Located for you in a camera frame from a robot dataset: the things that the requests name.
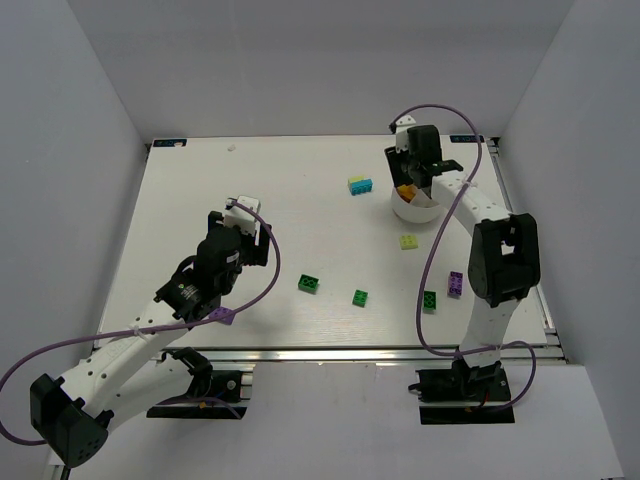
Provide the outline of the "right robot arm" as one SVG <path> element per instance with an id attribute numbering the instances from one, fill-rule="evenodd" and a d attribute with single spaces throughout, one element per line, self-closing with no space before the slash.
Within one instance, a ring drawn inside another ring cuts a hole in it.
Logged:
<path id="1" fill-rule="evenodd" d="M 471 236 L 467 279 L 475 294 L 457 357 L 470 368 L 500 360 L 511 316 L 541 277 L 537 224 L 493 202 L 454 160 L 442 155 L 433 125 L 405 115 L 391 128 L 395 145 L 385 156 L 396 187 L 412 186 L 447 210 Z"/>

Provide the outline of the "yellow-green and teal long lego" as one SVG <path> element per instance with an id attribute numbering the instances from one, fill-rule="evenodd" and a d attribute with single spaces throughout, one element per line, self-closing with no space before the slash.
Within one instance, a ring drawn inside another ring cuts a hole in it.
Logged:
<path id="1" fill-rule="evenodd" d="M 364 176 L 350 177 L 347 185 L 352 196 L 370 193 L 373 189 L 373 181 Z"/>

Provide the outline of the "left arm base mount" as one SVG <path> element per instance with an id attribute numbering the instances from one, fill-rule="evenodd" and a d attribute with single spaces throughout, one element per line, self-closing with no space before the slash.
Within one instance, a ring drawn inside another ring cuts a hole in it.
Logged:
<path id="1" fill-rule="evenodd" d="M 163 353 L 161 362 L 181 362 L 192 376 L 187 390 L 146 412 L 150 419 L 241 420 L 251 395 L 252 374 L 219 369 L 202 354 L 187 347 Z"/>

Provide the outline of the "white round divided container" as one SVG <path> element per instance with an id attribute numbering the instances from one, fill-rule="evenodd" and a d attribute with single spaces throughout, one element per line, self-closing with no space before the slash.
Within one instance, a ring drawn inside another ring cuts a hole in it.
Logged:
<path id="1" fill-rule="evenodd" d="M 400 219 L 413 224 L 426 224 L 438 218 L 443 212 L 443 208 L 419 188 L 416 187 L 417 195 L 411 203 L 404 202 L 396 192 L 396 188 L 392 188 L 391 207 Z"/>

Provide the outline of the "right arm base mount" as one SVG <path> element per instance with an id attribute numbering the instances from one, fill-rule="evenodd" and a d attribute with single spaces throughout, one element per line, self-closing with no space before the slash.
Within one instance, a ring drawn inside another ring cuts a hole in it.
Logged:
<path id="1" fill-rule="evenodd" d="M 514 424 L 511 391 L 500 361 L 469 367 L 462 359 L 448 369 L 423 369 L 408 391 L 418 397 L 422 425 Z"/>

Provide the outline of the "green upside-down lego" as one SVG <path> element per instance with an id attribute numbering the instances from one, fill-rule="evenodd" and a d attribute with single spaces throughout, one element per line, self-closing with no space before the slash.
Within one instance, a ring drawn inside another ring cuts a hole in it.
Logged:
<path id="1" fill-rule="evenodd" d="M 425 312 L 435 312 L 437 310 L 437 295 L 434 291 L 425 290 L 423 292 L 422 309 Z"/>

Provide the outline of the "pale green curved lego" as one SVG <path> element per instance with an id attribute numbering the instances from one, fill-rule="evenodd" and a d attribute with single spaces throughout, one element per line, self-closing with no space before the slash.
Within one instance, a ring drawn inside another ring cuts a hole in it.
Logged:
<path id="1" fill-rule="evenodd" d="M 399 245 L 403 251 L 413 250 L 419 247 L 418 239 L 415 235 L 401 235 Z"/>

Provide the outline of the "yellow butterfly lego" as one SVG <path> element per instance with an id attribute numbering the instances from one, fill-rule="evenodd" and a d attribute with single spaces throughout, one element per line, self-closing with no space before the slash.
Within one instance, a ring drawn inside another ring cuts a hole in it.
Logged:
<path id="1" fill-rule="evenodd" d="M 399 197 L 406 203 L 411 203 L 417 195 L 416 187 L 414 185 L 403 184 L 396 188 L 396 192 Z"/>

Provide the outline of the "purple lego near left arm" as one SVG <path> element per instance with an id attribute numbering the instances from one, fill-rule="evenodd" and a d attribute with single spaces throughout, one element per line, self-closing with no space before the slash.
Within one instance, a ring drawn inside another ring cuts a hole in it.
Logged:
<path id="1" fill-rule="evenodd" d="M 235 311 L 226 307 L 219 307 L 208 315 L 208 319 L 213 322 L 230 326 L 235 318 Z"/>

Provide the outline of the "blue label left corner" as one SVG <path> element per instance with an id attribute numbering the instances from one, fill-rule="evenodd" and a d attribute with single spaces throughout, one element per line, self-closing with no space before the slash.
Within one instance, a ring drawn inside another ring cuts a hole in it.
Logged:
<path id="1" fill-rule="evenodd" d="M 153 148 L 181 148 L 187 144 L 186 139 L 155 139 L 152 143 Z"/>

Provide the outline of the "green square lego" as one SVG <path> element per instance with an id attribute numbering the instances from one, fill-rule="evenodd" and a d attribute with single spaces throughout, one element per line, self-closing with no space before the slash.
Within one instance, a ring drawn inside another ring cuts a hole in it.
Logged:
<path id="1" fill-rule="evenodd" d="M 363 290 L 356 289 L 352 297 L 352 304 L 358 307 L 365 307 L 368 300 L 368 293 Z"/>

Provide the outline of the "green arch lego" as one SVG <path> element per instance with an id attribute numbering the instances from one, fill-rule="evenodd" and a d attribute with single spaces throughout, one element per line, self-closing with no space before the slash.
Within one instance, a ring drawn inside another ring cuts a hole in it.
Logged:
<path id="1" fill-rule="evenodd" d="M 315 294 L 319 287 L 319 279 L 313 276 L 309 276 L 306 274 L 302 274 L 298 281 L 298 289 L 310 293 Z"/>

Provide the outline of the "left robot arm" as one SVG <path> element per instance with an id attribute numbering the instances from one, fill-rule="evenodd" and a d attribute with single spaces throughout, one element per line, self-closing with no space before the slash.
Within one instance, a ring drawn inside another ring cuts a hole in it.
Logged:
<path id="1" fill-rule="evenodd" d="M 165 349 L 195 327 L 226 323 L 234 311 L 221 300 L 246 266 L 264 266 L 272 245 L 260 203 L 229 199 L 208 216 L 195 254 L 123 331 L 57 378 L 41 375 L 30 387 L 34 429 L 68 468 L 91 459 L 110 433 L 164 401 L 205 397 L 213 383 L 209 360 L 191 347 Z"/>

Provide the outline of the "purple flat lego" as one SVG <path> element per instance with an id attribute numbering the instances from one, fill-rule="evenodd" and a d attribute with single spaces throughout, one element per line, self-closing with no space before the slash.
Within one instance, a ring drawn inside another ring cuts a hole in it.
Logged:
<path id="1" fill-rule="evenodd" d="M 463 293 L 464 275 L 461 272 L 451 271 L 447 280 L 447 295 L 459 298 Z"/>

